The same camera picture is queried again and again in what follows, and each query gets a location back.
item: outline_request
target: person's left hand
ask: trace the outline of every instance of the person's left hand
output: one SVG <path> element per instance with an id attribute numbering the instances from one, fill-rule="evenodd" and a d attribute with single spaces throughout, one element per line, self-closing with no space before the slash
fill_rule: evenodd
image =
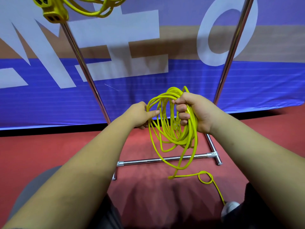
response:
<path id="1" fill-rule="evenodd" d="M 147 104 L 142 101 L 140 103 L 133 104 L 124 113 L 128 120 L 132 122 L 134 127 L 145 129 L 145 127 L 148 127 L 148 119 L 156 117 L 158 114 L 160 114 L 159 110 L 147 112 L 146 106 Z"/>

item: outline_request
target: person's right arm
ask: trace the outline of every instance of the person's right arm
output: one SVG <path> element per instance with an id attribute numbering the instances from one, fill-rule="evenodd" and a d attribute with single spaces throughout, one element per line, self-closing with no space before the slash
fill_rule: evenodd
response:
<path id="1" fill-rule="evenodd" d="M 199 132 L 224 148 L 277 218 L 288 228 L 305 228 L 305 158 L 277 145 L 226 114 L 208 99 L 183 93 L 175 101 L 186 125 L 191 105 Z"/>

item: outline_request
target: white letter o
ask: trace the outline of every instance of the white letter o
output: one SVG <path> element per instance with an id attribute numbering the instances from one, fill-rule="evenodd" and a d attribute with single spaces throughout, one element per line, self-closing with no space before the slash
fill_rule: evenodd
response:
<path id="1" fill-rule="evenodd" d="M 197 53 L 201 61 L 206 65 L 223 65 L 228 55 L 228 51 L 222 54 L 216 54 L 209 48 L 208 38 L 214 22 L 227 10 L 236 9 L 242 11 L 244 2 L 245 0 L 215 0 L 207 10 L 197 35 Z M 242 52 L 252 37 L 257 22 L 257 15 L 257 0 L 254 0 L 234 57 Z"/>

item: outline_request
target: metal rack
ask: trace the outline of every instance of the metal rack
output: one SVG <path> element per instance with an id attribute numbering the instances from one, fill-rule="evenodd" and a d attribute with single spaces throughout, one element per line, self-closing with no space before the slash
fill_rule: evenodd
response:
<path id="1" fill-rule="evenodd" d="M 239 43 L 239 40 L 240 40 L 240 37 L 242 35 L 242 32 L 243 32 L 243 29 L 244 29 L 244 26 L 246 24 L 246 21 L 247 21 L 247 18 L 248 18 L 248 15 L 249 15 L 249 12 L 251 10 L 251 7 L 252 7 L 252 3 L 253 3 L 253 0 L 245 0 L 245 3 L 243 5 L 243 8 L 242 8 L 242 11 L 241 11 L 241 15 L 240 15 L 240 18 L 239 18 L 239 21 L 238 21 L 238 24 L 236 26 L 236 29 L 235 29 L 235 32 L 234 32 L 234 35 L 233 35 L 233 38 L 232 38 L 232 41 L 231 41 L 231 45 L 230 45 L 230 49 L 229 49 L 229 52 L 228 52 L 228 56 L 227 56 L 227 59 L 226 59 L 226 62 L 224 64 L 224 68 L 223 68 L 223 71 L 222 71 L 222 74 L 221 74 L 221 77 L 220 77 L 220 80 L 219 80 L 219 84 L 218 84 L 218 87 L 217 87 L 217 90 L 216 90 L 216 94 L 215 94 L 215 97 L 214 97 L 214 100 L 213 100 L 213 103 L 217 105 L 218 103 L 218 100 L 219 100 L 219 97 L 220 97 L 220 94 L 221 94 L 221 91 L 223 89 L 223 86 L 224 86 L 224 83 L 225 83 L 225 80 L 227 78 L 227 75 L 228 75 L 228 72 L 229 72 L 229 69 L 230 69 L 230 66 L 232 64 L 232 61 L 233 61 L 233 58 L 234 58 L 234 54 L 235 54 L 235 51 L 237 49 L 237 46 L 238 46 L 238 43 Z M 61 23 L 61 26 L 63 28 L 63 31 L 73 49 L 73 52 L 79 62 L 79 65 L 88 81 L 88 84 L 101 108 L 101 111 L 104 115 L 104 118 L 106 119 L 106 122 L 107 124 L 110 124 L 111 123 L 111 120 L 109 118 L 109 115 L 106 111 L 106 108 L 103 104 L 103 101 L 98 93 L 98 90 L 94 84 L 94 81 L 92 79 L 92 76 L 89 72 L 89 69 L 84 61 L 84 57 L 74 39 L 74 36 L 68 26 L 67 23 Z M 221 162 L 221 159 L 217 153 L 217 150 L 213 144 L 213 141 L 210 137 L 210 135 L 206 134 L 206 139 L 207 139 L 207 142 L 210 146 L 210 149 L 211 149 L 211 152 L 209 153 L 205 153 L 205 154 L 196 154 L 194 156 L 194 159 L 198 159 L 198 158 L 215 158 L 216 160 L 216 163 L 217 165 L 221 165 L 222 162 Z M 183 157 L 183 160 L 186 160 L 186 159 L 189 159 L 190 156 L 184 156 Z M 168 158 L 164 158 L 166 161 L 178 161 L 180 159 L 180 157 L 168 157 Z M 117 163 L 117 167 L 118 166 L 124 166 L 124 165 L 137 165 L 137 164 L 148 164 L 148 163 L 156 163 L 156 162 L 161 162 L 162 160 L 160 158 L 154 158 L 154 159 L 146 159 L 146 160 L 135 160 L 135 161 L 121 161 L 121 162 L 118 162 Z M 113 174 L 113 177 L 112 177 L 112 180 L 116 180 L 116 171 L 115 173 Z"/>

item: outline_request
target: white shoe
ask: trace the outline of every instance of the white shoe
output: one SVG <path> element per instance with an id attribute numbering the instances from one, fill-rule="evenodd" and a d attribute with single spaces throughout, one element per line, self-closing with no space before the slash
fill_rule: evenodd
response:
<path id="1" fill-rule="evenodd" d="M 235 208 L 237 208 L 240 204 L 238 202 L 227 202 L 226 205 L 223 207 L 222 211 L 221 211 L 221 221 L 224 221 L 224 217 L 230 213 L 231 211 L 233 211 Z"/>

